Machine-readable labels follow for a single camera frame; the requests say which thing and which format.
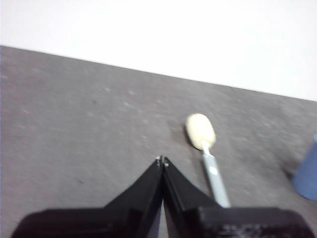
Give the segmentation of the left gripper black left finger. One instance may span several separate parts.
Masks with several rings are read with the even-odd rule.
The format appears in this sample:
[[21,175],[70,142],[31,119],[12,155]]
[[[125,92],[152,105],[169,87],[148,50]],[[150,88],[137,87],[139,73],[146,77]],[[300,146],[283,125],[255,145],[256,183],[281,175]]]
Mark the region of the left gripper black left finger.
[[162,203],[161,159],[104,207],[48,209],[25,216],[14,238],[145,238]]

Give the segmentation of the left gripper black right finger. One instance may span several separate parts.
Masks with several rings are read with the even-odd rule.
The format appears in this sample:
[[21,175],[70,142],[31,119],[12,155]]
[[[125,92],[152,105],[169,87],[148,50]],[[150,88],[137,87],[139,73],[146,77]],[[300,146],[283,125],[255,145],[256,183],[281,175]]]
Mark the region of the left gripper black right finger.
[[297,212],[277,207],[223,208],[164,158],[163,198],[182,238],[311,238]]

